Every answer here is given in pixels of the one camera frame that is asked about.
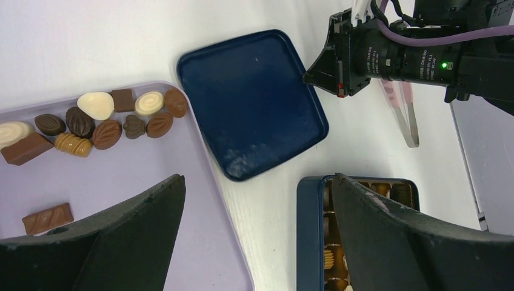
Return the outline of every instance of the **white chocolate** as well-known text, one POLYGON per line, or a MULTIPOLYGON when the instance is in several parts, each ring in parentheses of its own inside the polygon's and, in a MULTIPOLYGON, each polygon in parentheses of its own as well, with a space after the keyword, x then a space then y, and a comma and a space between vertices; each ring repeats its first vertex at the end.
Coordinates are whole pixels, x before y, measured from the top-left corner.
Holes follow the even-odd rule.
POLYGON ((34 131, 32 125, 24 122, 12 121, 0 124, 0 150, 16 144, 34 131))
POLYGON ((152 116, 164 107, 164 96, 159 92, 148 92, 136 100, 136 114, 152 116))
POLYGON ((86 93, 79 97, 77 106, 94 120, 106 120, 114 112, 114 99, 109 93, 86 93))

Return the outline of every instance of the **rectangular chocolate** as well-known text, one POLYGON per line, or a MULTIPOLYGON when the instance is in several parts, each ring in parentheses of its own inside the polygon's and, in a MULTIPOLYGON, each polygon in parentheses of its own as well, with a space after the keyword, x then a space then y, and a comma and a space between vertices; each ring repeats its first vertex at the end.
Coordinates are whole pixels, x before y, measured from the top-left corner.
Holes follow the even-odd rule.
POLYGON ((48 151, 53 144, 40 134, 33 132, 16 144, 4 147, 0 152, 6 162, 21 166, 40 154, 48 151))
POLYGON ((131 112, 135 110, 132 89, 114 90, 111 92, 111 96, 114 99, 115 112, 131 112))
POLYGON ((64 203, 25 216, 21 220, 25 225, 25 232, 27 232, 28 235, 35 235, 73 222, 73 215, 70 204, 64 203))

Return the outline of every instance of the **blue lid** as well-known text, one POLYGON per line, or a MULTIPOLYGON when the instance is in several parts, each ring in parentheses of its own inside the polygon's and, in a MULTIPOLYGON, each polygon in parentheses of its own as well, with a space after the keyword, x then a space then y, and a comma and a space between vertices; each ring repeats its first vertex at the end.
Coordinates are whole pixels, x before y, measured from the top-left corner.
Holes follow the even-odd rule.
POLYGON ((205 140, 225 175, 245 181, 322 141, 329 124, 305 68, 279 30, 195 50, 177 64, 205 140))

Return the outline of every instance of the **white table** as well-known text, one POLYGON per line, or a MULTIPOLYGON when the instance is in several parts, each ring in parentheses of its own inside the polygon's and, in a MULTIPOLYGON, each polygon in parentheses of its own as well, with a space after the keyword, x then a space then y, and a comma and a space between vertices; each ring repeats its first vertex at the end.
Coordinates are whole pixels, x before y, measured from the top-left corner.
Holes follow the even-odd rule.
MULTIPOLYGON (((402 1, 412 11, 412 1, 402 1)), ((0 3, 0 109, 152 80, 176 82, 186 51, 278 28, 306 67, 320 52, 340 0, 4 0, 0 3)), ((421 145, 408 149, 374 82, 339 99, 318 90, 326 140, 244 183, 216 171, 255 290, 295 290, 296 185, 305 176, 407 178, 421 210, 478 229, 444 89, 415 85, 421 145)))

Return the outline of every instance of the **purple tray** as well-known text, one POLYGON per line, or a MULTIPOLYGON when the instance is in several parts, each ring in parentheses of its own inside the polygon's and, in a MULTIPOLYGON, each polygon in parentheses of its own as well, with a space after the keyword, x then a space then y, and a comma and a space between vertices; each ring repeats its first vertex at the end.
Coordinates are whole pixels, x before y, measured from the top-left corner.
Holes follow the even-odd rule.
MULTIPOLYGON (((149 91, 164 93, 172 87, 167 82, 152 82, 130 88, 135 96, 141 96, 149 91)), ((64 119, 76 99, 0 112, 0 123, 34 125, 34 117, 43 113, 64 119)), ((112 119, 123 122, 128 114, 115 113, 112 119)), ((19 167, 1 159, 0 239, 25 235, 21 219, 31 213, 69 202, 77 221, 175 173, 185 176, 187 193, 164 290, 253 290, 192 110, 175 118, 162 138, 130 140, 123 134, 113 148, 93 149, 88 158, 51 149, 19 167)))

